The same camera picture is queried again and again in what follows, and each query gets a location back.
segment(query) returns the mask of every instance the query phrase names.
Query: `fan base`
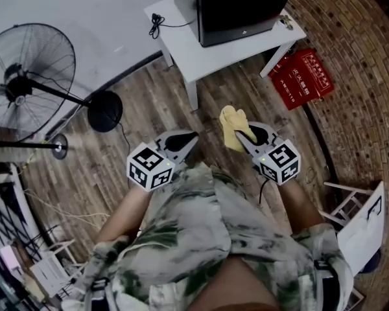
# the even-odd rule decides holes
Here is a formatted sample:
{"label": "fan base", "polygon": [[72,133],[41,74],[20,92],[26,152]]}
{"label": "fan base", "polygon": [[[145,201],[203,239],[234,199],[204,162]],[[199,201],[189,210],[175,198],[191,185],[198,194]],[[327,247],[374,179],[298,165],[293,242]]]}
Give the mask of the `fan base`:
{"label": "fan base", "polygon": [[88,122],[96,132],[110,132],[121,120],[123,102],[111,91],[94,95],[88,108]]}
{"label": "fan base", "polygon": [[58,145],[59,148],[53,148],[52,153],[53,156],[59,160],[62,160],[67,155],[67,139],[65,135],[62,135],[61,133],[58,133],[55,137],[52,139],[52,144]]}

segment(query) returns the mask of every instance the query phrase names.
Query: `white chair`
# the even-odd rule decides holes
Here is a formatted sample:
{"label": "white chair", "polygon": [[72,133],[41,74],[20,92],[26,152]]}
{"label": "white chair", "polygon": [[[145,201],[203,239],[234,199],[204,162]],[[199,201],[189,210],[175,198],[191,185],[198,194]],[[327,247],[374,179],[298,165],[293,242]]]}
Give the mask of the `white chair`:
{"label": "white chair", "polygon": [[[86,264],[78,264],[72,255],[72,252],[69,250],[69,246],[74,241],[75,240],[58,242],[46,250],[41,251],[42,259],[30,267],[30,270],[43,286],[49,297],[55,296],[61,290],[61,295],[68,295],[64,288],[72,279],[77,278],[82,274],[82,270]],[[56,257],[56,254],[61,251],[65,251],[70,258],[70,261],[72,262],[69,265],[70,268],[64,268]]]}
{"label": "white chair", "polygon": [[[385,212],[384,183],[381,181],[375,190],[363,190],[329,182],[324,182],[324,185],[350,191],[345,200],[331,213],[319,212],[343,227],[337,233],[338,246],[355,276],[382,245]],[[357,194],[368,195],[366,203],[361,204],[356,198]],[[350,217],[355,209],[358,209],[357,213]]]}

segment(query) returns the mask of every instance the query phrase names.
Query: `cable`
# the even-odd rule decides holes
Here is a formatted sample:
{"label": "cable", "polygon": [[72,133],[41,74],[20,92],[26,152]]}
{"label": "cable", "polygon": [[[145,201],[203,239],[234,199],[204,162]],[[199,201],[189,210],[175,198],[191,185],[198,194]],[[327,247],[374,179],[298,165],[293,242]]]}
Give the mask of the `cable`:
{"label": "cable", "polygon": [[264,186],[265,186],[266,182],[268,182],[268,181],[269,181],[269,179],[266,179],[266,180],[262,183],[261,189],[259,190],[259,204],[261,204],[262,190],[264,190]]}
{"label": "cable", "polygon": [[106,213],[93,213],[93,214],[83,214],[83,215],[75,215],[75,214],[72,214],[72,213],[69,213],[65,210],[62,210],[62,209],[58,209],[57,207],[51,205],[50,203],[47,203],[45,202],[44,200],[40,199],[38,197],[38,195],[35,194],[35,192],[31,189],[25,189],[23,191],[26,195],[34,198],[35,200],[38,200],[40,203],[44,204],[45,206],[48,206],[50,207],[52,210],[54,210],[55,212],[57,212],[59,215],[63,216],[63,217],[70,217],[70,218],[76,218],[80,221],[83,221],[83,222],[86,222],[87,224],[89,225],[92,225],[93,227],[96,227],[97,229],[100,229],[100,227],[92,222],[89,222],[85,219],[82,219],[82,218],[85,218],[85,217],[89,217],[89,216],[96,216],[96,215],[104,215],[104,216],[107,216],[109,217],[110,215],[106,214]]}
{"label": "cable", "polygon": [[185,27],[186,25],[189,25],[190,23],[193,23],[194,20],[192,22],[188,22],[188,23],[182,24],[182,25],[166,25],[166,24],[163,24],[164,21],[165,21],[165,18],[159,14],[153,13],[151,15],[151,23],[153,23],[153,26],[151,27],[150,32],[148,34],[153,39],[157,39],[158,36],[160,35],[160,27],[181,28],[181,27]]}
{"label": "cable", "polygon": [[59,133],[62,129],[64,129],[64,128],[66,127],[66,125],[68,124],[68,122],[75,116],[75,114],[78,113],[78,110],[79,110],[80,108],[82,108],[82,107],[83,107],[83,106],[78,105],[78,107],[77,107],[76,110],[73,112],[73,114],[70,116],[70,118],[68,118],[68,119],[61,125],[61,127],[59,127],[59,129],[57,129],[57,130],[54,132],[54,135],[53,135],[51,138],[49,138],[48,142],[51,141],[56,135],[58,135],[58,133]]}
{"label": "cable", "polygon": [[32,74],[32,75],[35,75],[35,76],[39,76],[40,78],[43,78],[43,79],[45,79],[45,80],[51,80],[51,81],[54,82],[58,87],[60,87],[62,90],[68,92],[67,89],[65,89],[64,87],[62,87],[56,80],[54,80],[54,79],[51,78],[51,77],[44,77],[44,76],[42,76],[41,74],[35,73],[34,71],[27,71],[26,73],[29,73],[29,74]]}
{"label": "cable", "polygon": [[[104,111],[104,114],[107,117],[109,117],[113,122],[115,122],[115,120],[112,117],[110,117],[110,115],[107,114],[105,111]],[[123,133],[123,137],[124,137],[124,139],[125,139],[125,141],[127,143],[127,146],[128,146],[128,148],[127,148],[127,155],[126,155],[126,157],[128,157],[130,155],[131,145],[130,145],[130,142],[128,141],[128,139],[127,139],[127,136],[125,135],[124,126],[121,123],[121,121],[118,121],[118,125],[121,127],[121,132]],[[130,190],[130,179],[127,179],[127,187],[128,187],[128,190]]]}

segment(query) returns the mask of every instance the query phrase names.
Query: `fire extinguisher box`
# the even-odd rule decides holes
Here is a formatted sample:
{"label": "fire extinguisher box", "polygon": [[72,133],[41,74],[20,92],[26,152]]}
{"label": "fire extinguisher box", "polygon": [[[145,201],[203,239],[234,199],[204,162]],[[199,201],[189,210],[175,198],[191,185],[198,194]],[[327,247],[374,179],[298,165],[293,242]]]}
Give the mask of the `fire extinguisher box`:
{"label": "fire extinguisher box", "polygon": [[272,81],[289,110],[334,90],[312,49],[294,53],[273,75]]}

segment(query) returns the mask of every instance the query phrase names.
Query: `leg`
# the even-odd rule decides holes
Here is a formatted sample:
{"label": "leg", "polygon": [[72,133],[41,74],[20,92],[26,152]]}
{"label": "leg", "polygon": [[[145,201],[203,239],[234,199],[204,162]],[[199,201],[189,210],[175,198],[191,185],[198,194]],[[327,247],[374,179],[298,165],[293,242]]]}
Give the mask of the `leg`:
{"label": "leg", "polygon": [[190,83],[184,81],[184,85],[186,87],[187,96],[189,97],[190,106],[192,106],[192,109],[195,111],[199,108],[199,103],[197,101],[196,81]]}
{"label": "leg", "polygon": [[167,65],[171,67],[173,65],[173,59],[171,58],[169,50],[167,49],[166,45],[164,45],[163,40],[161,40],[160,37],[157,38],[157,42],[164,55],[164,59],[166,60]]}
{"label": "leg", "polygon": [[288,50],[291,48],[291,46],[295,43],[295,41],[291,41],[289,43],[283,44],[280,47],[278,47],[278,50],[275,52],[275,54],[272,56],[272,58],[268,61],[268,63],[265,65],[264,69],[259,73],[259,76],[264,78],[271,70],[276,66],[278,61],[285,55],[285,53],[288,52]]}

